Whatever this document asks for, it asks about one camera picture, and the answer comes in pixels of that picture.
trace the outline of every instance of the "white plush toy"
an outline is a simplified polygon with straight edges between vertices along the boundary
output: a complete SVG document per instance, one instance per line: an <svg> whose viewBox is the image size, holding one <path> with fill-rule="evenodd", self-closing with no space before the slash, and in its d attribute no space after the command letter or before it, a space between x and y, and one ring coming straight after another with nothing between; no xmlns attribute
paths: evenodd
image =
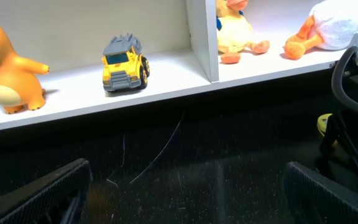
<svg viewBox="0 0 358 224"><path fill-rule="evenodd" d="M325 0L315 5L299 33L290 37L284 51L298 60L312 47L345 49L358 31L358 0Z"/></svg>

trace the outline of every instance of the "plush toy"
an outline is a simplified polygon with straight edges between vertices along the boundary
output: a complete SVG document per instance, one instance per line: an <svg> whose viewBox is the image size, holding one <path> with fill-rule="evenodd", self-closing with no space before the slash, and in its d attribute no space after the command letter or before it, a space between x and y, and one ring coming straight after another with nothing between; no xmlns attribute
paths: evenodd
<svg viewBox="0 0 358 224"><path fill-rule="evenodd" d="M218 49L223 52L223 63L240 61L240 51L246 47L257 54L266 53L270 42L260 43L251 41L252 26L242 15L248 0L216 0L216 15L218 25Z"/></svg>
<svg viewBox="0 0 358 224"><path fill-rule="evenodd" d="M43 107L45 90L34 74L48 72L48 65L18 56L0 28L0 105L6 113L16 113L25 104L30 110Z"/></svg>
<svg viewBox="0 0 358 224"><path fill-rule="evenodd" d="M315 5L299 33L290 37L284 51L298 60L312 47L345 49L358 31L358 0L325 0Z"/></svg>

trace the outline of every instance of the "yellow plush duck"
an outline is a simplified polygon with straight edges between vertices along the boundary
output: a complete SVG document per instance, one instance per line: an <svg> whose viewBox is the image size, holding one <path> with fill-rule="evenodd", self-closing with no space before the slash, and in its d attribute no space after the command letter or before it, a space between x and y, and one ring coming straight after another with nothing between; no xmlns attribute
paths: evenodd
<svg viewBox="0 0 358 224"><path fill-rule="evenodd" d="M223 63L240 61L240 51L246 47L257 54L266 53L270 48L268 40L258 44L251 41L252 26L241 12L247 5L248 0L216 0L218 50L223 53Z"/></svg>

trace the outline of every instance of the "truck front bumper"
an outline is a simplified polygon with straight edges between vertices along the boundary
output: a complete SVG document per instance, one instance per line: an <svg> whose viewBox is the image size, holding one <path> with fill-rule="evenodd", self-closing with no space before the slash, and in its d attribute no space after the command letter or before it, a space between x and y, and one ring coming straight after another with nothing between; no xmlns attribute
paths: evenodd
<svg viewBox="0 0 358 224"><path fill-rule="evenodd" d="M108 80L109 84L106 84L103 81L103 88L106 91L116 91L125 88L136 88L140 86L141 80L131 80L131 76L126 73L112 73L110 79Z"/></svg>

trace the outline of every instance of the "duck's orange beak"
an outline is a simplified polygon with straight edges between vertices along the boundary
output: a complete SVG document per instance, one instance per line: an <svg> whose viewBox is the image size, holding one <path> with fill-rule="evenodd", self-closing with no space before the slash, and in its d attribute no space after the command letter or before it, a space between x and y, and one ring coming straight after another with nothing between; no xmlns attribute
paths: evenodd
<svg viewBox="0 0 358 224"><path fill-rule="evenodd" d="M243 10L248 5L248 0L227 0L226 5L235 11Z"/></svg>

